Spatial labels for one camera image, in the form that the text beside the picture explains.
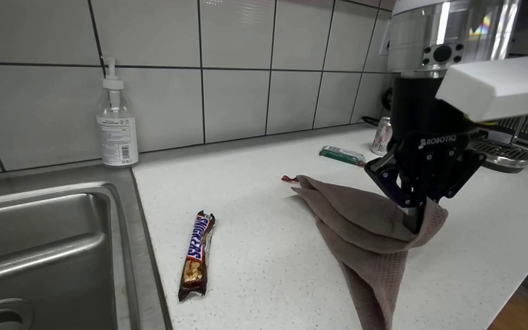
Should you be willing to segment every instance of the robotiq logo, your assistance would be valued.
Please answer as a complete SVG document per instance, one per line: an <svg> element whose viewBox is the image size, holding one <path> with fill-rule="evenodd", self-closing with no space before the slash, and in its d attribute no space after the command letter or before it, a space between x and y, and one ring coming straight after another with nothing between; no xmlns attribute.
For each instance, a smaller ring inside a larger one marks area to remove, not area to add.
<svg viewBox="0 0 528 330"><path fill-rule="evenodd" d="M422 138L421 145L419 145L419 149L423 149L425 146L431 146L432 144L439 144L443 142L455 141L455 139L456 139L455 135L448 135L448 136L434 137L434 138Z"/></svg>

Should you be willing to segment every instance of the green candy bar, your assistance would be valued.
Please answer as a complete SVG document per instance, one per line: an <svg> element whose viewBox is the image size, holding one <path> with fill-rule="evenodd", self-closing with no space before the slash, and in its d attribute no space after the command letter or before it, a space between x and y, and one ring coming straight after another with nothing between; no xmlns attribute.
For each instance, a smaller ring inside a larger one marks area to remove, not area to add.
<svg viewBox="0 0 528 330"><path fill-rule="evenodd" d="M329 157L354 165L364 165L366 163L366 158L361 153L332 146L324 146L321 148L319 156Z"/></svg>

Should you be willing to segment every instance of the soap dispenser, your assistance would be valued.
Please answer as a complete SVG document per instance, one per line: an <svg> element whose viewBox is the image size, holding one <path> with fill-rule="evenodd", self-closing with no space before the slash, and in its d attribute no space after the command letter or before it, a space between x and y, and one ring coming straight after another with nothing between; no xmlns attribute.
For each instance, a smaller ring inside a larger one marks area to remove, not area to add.
<svg viewBox="0 0 528 330"><path fill-rule="evenodd" d="M109 74L103 79L103 93L97 113L103 164L111 167L130 166L138 162L136 118L132 114L130 100L124 93L123 81L116 76L115 58L101 58L109 65Z"/></svg>

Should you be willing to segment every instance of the sink drain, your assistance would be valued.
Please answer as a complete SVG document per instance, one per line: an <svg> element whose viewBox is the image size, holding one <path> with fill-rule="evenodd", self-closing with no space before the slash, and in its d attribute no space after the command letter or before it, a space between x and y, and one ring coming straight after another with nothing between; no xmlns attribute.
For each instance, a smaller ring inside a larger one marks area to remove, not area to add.
<svg viewBox="0 0 528 330"><path fill-rule="evenodd" d="M28 330L32 326L30 304L17 298L0 300L0 330Z"/></svg>

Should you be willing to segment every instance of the bottle label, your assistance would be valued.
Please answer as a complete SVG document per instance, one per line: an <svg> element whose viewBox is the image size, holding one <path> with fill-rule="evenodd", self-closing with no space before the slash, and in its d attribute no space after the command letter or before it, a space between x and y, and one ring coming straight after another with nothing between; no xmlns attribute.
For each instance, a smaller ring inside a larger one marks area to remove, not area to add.
<svg viewBox="0 0 528 330"><path fill-rule="evenodd" d="M122 166L138 162L136 118L97 117L97 124L101 129L103 164Z"/></svg>

